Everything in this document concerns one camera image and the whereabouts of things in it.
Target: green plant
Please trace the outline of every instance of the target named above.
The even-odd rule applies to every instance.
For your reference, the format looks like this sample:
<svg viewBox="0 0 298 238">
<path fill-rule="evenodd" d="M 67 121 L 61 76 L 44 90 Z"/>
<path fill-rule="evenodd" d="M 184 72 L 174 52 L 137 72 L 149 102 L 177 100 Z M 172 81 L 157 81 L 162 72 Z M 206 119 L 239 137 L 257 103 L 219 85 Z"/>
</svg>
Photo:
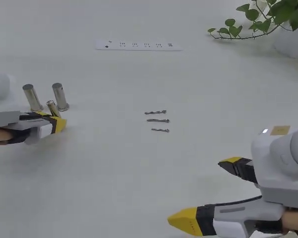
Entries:
<svg viewBox="0 0 298 238">
<path fill-rule="evenodd" d="M 225 21 L 225 27 L 218 30 L 216 28 L 209 29 L 209 34 L 215 39 L 244 40 L 269 35 L 278 27 L 283 27 L 282 24 L 285 22 L 289 22 L 291 26 L 290 31 L 296 31 L 298 29 L 298 0 L 280 0 L 278 2 L 277 0 L 266 0 L 269 8 L 266 14 L 258 7 L 257 0 L 255 1 L 257 9 L 249 9 L 250 4 L 239 6 L 236 9 L 237 11 L 244 12 L 245 17 L 253 22 L 249 28 L 253 31 L 252 36 L 240 37 L 243 27 L 236 26 L 235 19 L 227 19 Z M 265 18 L 264 21 L 257 20 L 260 15 Z"/>
</svg>

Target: metal cylinder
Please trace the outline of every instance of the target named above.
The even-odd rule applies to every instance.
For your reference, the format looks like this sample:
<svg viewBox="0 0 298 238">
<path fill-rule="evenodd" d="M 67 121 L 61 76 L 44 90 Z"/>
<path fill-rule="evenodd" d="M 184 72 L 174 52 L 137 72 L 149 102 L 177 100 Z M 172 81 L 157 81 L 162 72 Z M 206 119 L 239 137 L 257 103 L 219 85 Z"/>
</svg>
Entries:
<svg viewBox="0 0 298 238">
<path fill-rule="evenodd" d="M 59 113 L 56 105 L 55 105 L 55 102 L 53 100 L 49 100 L 46 105 L 48 106 L 50 112 L 51 112 L 51 115 L 54 116 L 54 117 L 61 117 L 61 114 Z"/>
<path fill-rule="evenodd" d="M 22 87 L 25 96 L 30 104 L 31 111 L 38 112 L 43 110 L 43 106 L 40 104 L 38 96 L 36 95 L 36 92 L 34 90 L 34 87 L 32 84 L 25 84 Z"/>
<path fill-rule="evenodd" d="M 65 112 L 69 109 L 69 104 L 66 102 L 63 86 L 60 83 L 55 83 L 52 85 L 55 99 L 57 102 L 57 108 L 60 112 Z"/>
</svg>

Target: gripper jaw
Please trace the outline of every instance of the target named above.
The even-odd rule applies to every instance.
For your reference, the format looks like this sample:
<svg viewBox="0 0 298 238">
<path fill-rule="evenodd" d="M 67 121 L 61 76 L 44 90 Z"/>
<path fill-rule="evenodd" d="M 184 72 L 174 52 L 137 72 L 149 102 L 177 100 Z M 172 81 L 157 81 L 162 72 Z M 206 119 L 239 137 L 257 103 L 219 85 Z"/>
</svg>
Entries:
<svg viewBox="0 0 298 238">
<path fill-rule="evenodd" d="M 222 160 L 218 165 L 230 174 L 241 178 L 242 180 L 257 183 L 253 162 L 243 157 L 232 157 Z"/>
</svg>

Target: white tabletop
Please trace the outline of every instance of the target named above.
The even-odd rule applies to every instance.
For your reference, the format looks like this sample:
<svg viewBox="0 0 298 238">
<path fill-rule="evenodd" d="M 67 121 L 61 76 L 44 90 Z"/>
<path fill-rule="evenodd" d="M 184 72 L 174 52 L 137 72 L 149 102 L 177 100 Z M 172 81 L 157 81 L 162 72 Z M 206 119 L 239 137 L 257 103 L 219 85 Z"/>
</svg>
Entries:
<svg viewBox="0 0 298 238">
<path fill-rule="evenodd" d="M 187 238 L 169 215 L 259 195 L 217 162 L 250 157 L 266 125 L 298 123 L 298 61 L 274 52 L 273 37 L 208 37 L 226 18 L 243 21 L 241 4 L 0 0 L 0 72 L 17 78 L 20 102 L 22 85 L 43 104 L 60 82 L 70 104 L 63 133 L 0 147 L 0 238 Z M 96 51 L 96 39 L 184 51 Z M 158 110 L 170 124 L 146 122 Z"/>
</svg>

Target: small metal part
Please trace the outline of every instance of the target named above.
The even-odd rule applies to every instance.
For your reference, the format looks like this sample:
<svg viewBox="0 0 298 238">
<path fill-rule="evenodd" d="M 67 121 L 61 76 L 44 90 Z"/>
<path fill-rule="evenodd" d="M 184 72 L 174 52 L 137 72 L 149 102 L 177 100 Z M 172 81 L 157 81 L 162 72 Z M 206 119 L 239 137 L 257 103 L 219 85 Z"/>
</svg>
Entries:
<svg viewBox="0 0 298 238">
<path fill-rule="evenodd" d="M 157 112 L 145 112 L 146 115 L 150 115 L 150 114 L 166 114 L 166 113 L 167 113 L 166 110 L 157 111 Z"/>
<path fill-rule="evenodd" d="M 155 130 L 155 131 L 163 131 L 163 132 L 169 132 L 169 131 L 170 131 L 169 129 L 163 130 L 163 129 L 155 129 L 155 128 L 152 128 L 151 130 Z"/>
<path fill-rule="evenodd" d="M 47 101 L 46 105 L 48 106 L 52 116 L 59 117 L 59 118 L 61 117 L 61 114 L 58 111 L 58 109 L 55 105 L 55 102 L 53 100 Z"/>
<path fill-rule="evenodd" d="M 52 85 L 55 99 L 57 102 L 57 108 L 60 112 L 65 112 L 69 109 L 69 104 L 66 102 L 63 86 L 60 83 L 55 83 Z"/>
<path fill-rule="evenodd" d="M 31 111 L 33 111 L 33 112 L 42 111 L 43 106 L 39 102 L 38 96 L 36 95 L 33 85 L 25 84 L 22 87 L 22 89 L 23 89 L 25 96 L 30 104 Z"/>
<path fill-rule="evenodd" d="M 170 122 L 170 120 L 169 120 L 169 119 L 164 119 L 164 120 L 158 120 L 158 119 L 148 119 L 147 121 L 165 122 L 165 123 L 169 123 L 169 122 Z"/>
</svg>

